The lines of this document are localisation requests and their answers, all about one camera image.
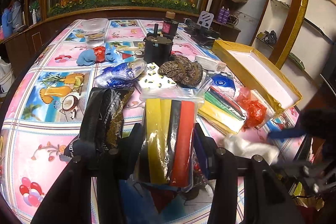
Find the purple spray can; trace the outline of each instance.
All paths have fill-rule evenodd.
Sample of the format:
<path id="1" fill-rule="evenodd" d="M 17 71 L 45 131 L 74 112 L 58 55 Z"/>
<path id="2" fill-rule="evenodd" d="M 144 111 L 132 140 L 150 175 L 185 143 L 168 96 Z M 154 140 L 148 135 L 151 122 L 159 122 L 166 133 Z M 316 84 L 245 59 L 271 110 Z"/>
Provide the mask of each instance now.
<path id="1" fill-rule="evenodd" d="M 224 24 L 226 24 L 226 22 L 227 22 L 229 16 L 230 16 L 230 11 L 229 11 L 229 9 L 225 9 L 225 11 L 224 11 L 224 15 L 223 15 L 223 17 L 222 17 L 221 22 L 224 23 Z"/>
<path id="2" fill-rule="evenodd" d="M 221 21 L 222 21 L 224 12 L 225 12 L 225 8 L 224 8 L 224 6 L 223 6 L 222 8 L 219 9 L 219 12 L 218 12 L 218 17 L 217 17 L 217 21 L 218 21 L 218 22 L 221 22 Z"/>

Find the black pouch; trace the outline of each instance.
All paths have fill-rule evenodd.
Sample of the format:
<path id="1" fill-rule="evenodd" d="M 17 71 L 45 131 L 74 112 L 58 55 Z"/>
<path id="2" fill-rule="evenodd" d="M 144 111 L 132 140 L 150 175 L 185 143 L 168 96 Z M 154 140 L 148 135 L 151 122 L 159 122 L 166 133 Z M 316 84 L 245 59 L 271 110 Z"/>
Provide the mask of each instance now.
<path id="1" fill-rule="evenodd" d="M 79 134 L 59 156 L 60 160 L 70 161 L 76 155 L 91 159 L 117 147 L 124 124 L 122 110 L 133 92 L 133 88 L 92 88 Z"/>

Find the plastic tablecloth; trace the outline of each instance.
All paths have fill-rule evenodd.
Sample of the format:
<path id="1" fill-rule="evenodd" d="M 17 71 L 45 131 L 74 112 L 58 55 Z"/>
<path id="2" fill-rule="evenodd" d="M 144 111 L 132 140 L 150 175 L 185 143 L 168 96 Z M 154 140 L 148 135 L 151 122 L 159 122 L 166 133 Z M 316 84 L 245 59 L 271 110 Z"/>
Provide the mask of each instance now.
<path id="1" fill-rule="evenodd" d="M 113 49 L 114 63 L 141 59 L 144 52 L 143 39 L 153 32 L 154 24 L 162 28 L 162 21 L 110 20 L 105 34 L 106 47 Z M 210 50 L 199 47 L 184 32 L 180 24 L 174 38 L 172 53 L 184 55 L 194 61 L 196 55 L 217 58 Z M 76 20 L 64 29 L 41 53 L 28 70 L 11 100 L 1 129 L 0 141 L 0 192 L 23 223 L 30 223 L 38 205 L 48 192 L 66 163 L 59 155 L 79 133 L 88 95 L 95 86 L 94 77 L 110 65 L 109 62 L 92 66 L 78 66 L 76 59 L 86 49 L 81 20 Z M 241 85 L 235 78 L 235 84 Z M 41 99 L 48 89 L 58 94 Z M 144 103 L 135 90 L 123 110 L 125 122 L 123 135 L 141 122 Z M 270 120 L 257 130 L 241 131 L 239 136 L 252 142 L 265 142 L 270 130 L 294 126 L 298 113 L 294 108 L 279 118 Z M 224 135 L 201 117 L 197 118 L 206 135 L 218 145 Z M 302 138 L 278 140 L 280 158 L 292 160 Z M 132 223 L 206 223 L 210 213 L 212 195 L 209 188 L 199 187 L 189 195 L 172 194 L 128 181 L 120 181 L 124 210 L 129 224 Z M 92 223 L 99 223 L 96 202 L 96 183 L 92 179 Z M 237 197 L 237 223 L 244 214 L 244 185 L 239 180 Z"/>

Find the clear plastic container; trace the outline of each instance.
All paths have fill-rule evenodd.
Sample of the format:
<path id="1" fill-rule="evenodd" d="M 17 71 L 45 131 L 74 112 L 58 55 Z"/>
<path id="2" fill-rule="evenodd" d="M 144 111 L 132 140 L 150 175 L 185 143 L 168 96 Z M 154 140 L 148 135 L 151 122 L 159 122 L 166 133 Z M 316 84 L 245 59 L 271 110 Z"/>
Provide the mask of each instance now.
<path id="1" fill-rule="evenodd" d="M 107 23 L 107 18 L 94 18 L 82 21 L 87 48 L 104 45 L 104 35 Z"/>

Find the screw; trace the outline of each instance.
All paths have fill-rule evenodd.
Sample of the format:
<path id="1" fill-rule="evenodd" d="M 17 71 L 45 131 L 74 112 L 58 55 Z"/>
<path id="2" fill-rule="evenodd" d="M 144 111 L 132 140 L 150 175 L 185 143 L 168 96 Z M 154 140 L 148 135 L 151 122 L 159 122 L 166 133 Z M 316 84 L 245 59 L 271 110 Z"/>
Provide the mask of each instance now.
<path id="1" fill-rule="evenodd" d="M 263 161 L 263 157 L 260 156 L 260 155 L 254 155 L 253 158 L 254 158 L 254 160 L 257 161 L 257 162 L 261 162 L 261 161 Z"/>
<path id="2" fill-rule="evenodd" d="M 303 167 L 303 172 L 308 176 L 309 175 L 309 169 L 307 166 Z"/>
<path id="3" fill-rule="evenodd" d="M 81 157 L 80 155 L 77 155 L 77 156 L 74 156 L 74 157 L 72 158 L 72 161 L 73 161 L 73 162 L 80 162 L 81 159 L 82 159 L 82 157 Z"/>
<path id="4" fill-rule="evenodd" d="M 109 150 L 110 155 L 116 155 L 116 154 L 118 154 L 118 152 L 119 152 L 118 148 L 111 148 Z"/>
<path id="5" fill-rule="evenodd" d="M 314 190 L 315 193 L 318 193 L 319 190 L 320 190 L 319 186 L 316 183 L 314 183 L 314 185 L 313 185 L 313 190 Z"/>
<path id="6" fill-rule="evenodd" d="M 216 153 L 217 153 L 218 155 L 224 155 L 225 152 L 226 152 L 226 150 L 225 150 L 225 148 L 223 148 L 223 147 L 219 147 L 219 148 L 216 149 Z"/>

